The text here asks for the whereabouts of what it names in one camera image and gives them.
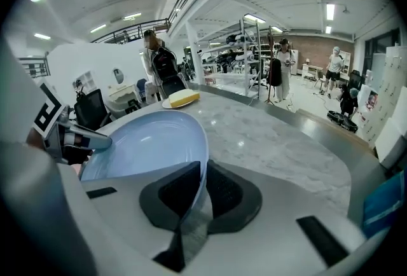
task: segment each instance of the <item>chair armrest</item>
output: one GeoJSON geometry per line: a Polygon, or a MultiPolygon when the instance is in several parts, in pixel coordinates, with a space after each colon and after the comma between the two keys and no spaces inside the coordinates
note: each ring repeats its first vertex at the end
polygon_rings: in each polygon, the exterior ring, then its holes
{"type": "Polygon", "coordinates": [[[100,128],[102,128],[103,126],[105,126],[105,125],[107,125],[110,121],[109,121],[109,119],[110,119],[110,116],[111,116],[112,114],[109,112],[105,117],[104,117],[104,119],[102,120],[102,122],[100,123],[100,128]]]}

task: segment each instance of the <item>rectangular ceiling light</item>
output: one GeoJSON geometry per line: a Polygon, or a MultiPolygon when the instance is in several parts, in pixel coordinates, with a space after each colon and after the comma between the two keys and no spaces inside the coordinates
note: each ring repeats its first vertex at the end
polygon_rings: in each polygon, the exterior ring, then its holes
{"type": "Polygon", "coordinates": [[[256,16],[253,16],[253,15],[250,15],[250,14],[244,15],[244,17],[248,18],[248,19],[251,19],[251,20],[253,20],[255,22],[259,22],[259,23],[265,23],[266,22],[265,20],[262,20],[261,18],[258,18],[256,16]]]}
{"type": "Polygon", "coordinates": [[[37,37],[37,38],[40,38],[40,39],[50,39],[49,36],[38,34],[38,33],[35,33],[34,36],[37,37]]]}
{"type": "Polygon", "coordinates": [[[140,15],[141,15],[141,13],[136,13],[136,14],[132,14],[132,15],[129,15],[129,16],[125,16],[123,18],[123,20],[131,20],[131,19],[134,19],[135,17],[140,16],[140,15]]]}
{"type": "Polygon", "coordinates": [[[103,25],[101,25],[101,26],[99,26],[99,27],[96,27],[95,29],[92,29],[90,32],[91,33],[94,33],[94,32],[96,32],[96,31],[98,31],[98,30],[100,30],[100,29],[103,29],[103,28],[105,28],[106,27],[106,24],[103,24],[103,25]]]}
{"type": "Polygon", "coordinates": [[[327,4],[326,5],[326,19],[333,20],[333,15],[335,13],[335,5],[334,4],[327,4]]]}
{"type": "Polygon", "coordinates": [[[282,33],[282,30],[279,29],[277,26],[272,26],[272,29],[275,30],[278,33],[282,33]]]}

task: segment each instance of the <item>white plate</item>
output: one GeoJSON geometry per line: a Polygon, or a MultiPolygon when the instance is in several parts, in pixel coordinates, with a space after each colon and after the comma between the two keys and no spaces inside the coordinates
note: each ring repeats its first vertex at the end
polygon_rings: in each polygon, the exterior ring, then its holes
{"type": "Polygon", "coordinates": [[[163,101],[162,106],[163,106],[164,109],[178,109],[179,107],[187,106],[188,104],[190,104],[192,102],[193,102],[193,100],[188,102],[188,103],[185,103],[185,104],[183,104],[181,106],[172,107],[171,104],[170,104],[170,100],[166,99],[166,100],[163,101]]]}

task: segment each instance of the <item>mirror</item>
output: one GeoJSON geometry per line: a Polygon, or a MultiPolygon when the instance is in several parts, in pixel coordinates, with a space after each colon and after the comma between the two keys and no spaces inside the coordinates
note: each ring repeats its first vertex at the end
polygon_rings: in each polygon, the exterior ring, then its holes
{"type": "Polygon", "coordinates": [[[117,84],[122,84],[125,77],[120,69],[113,69],[114,77],[116,78],[117,84]]]}

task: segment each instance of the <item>white pants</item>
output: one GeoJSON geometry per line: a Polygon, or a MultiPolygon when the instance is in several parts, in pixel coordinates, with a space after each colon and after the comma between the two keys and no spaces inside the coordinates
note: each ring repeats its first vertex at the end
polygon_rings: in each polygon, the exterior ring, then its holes
{"type": "Polygon", "coordinates": [[[285,100],[290,92],[290,72],[281,72],[282,83],[275,88],[275,96],[279,100],[285,100]]]}

